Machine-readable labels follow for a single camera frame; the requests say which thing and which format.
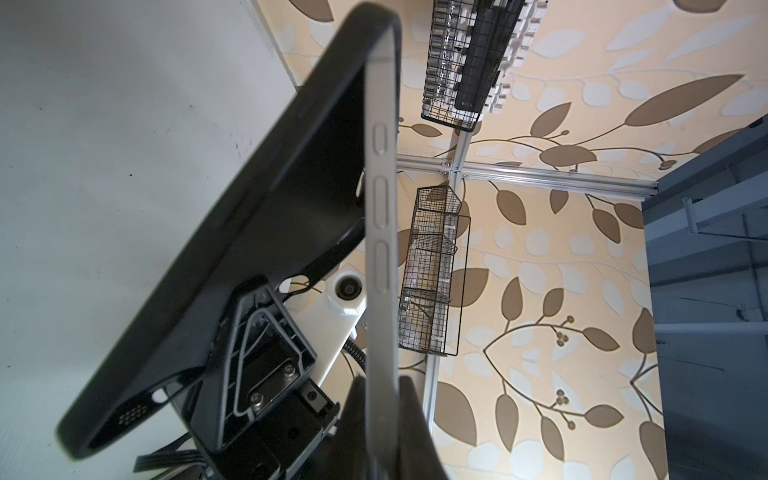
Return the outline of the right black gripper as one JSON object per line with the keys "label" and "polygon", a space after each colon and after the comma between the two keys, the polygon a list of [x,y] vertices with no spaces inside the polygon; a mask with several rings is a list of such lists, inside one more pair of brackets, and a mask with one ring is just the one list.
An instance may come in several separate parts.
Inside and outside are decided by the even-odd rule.
{"label": "right black gripper", "polygon": [[282,299],[267,283],[243,286],[220,323],[190,417],[218,452],[203,453],[215,479],[297,478],[338,421],[340,404],[316,384],[298,388],[317,353]]}

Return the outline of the black phone case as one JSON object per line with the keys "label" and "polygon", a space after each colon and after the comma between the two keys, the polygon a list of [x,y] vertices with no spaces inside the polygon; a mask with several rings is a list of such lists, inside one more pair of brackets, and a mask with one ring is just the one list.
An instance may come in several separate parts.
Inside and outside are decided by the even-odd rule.
{"label": "black phone case", "polygon": [[398,117],[401,22],[356,5],[296,97],[212,207],[61,419],[73,459],[95,455],[154,415],[159,389],[218,435],[222,352],[238,301],[296,275],[311,282],[364,237],[360,178]]}

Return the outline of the black phone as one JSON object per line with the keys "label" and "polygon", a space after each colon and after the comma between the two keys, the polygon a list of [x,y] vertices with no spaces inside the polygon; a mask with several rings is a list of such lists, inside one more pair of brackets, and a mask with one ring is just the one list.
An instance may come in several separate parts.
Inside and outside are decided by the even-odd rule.
{"label": "black phone", "polygon": [[364,68],[366,447],[368,477],[398,470],[397,187],[398,80],[394,29],[373,44]]}

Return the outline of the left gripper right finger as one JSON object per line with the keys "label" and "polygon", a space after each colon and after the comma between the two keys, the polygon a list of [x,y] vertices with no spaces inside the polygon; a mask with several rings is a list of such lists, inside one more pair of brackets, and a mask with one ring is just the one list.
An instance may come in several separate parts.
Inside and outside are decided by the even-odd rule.
{"label": "left gripper right finger", "polygon": [[399,378],[398,435],[399,479],[447,479],[409,376]]}

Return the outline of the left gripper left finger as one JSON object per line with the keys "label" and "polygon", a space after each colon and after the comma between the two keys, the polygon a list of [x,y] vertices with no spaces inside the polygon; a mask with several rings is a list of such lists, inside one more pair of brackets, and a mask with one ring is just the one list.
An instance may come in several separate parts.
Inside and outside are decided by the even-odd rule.
{"label": "left gripper left finger", "polygon": [[365,425],[366,379],[357,376],[350,387],[336,433],[319,457],[314,479],[367,479]]}

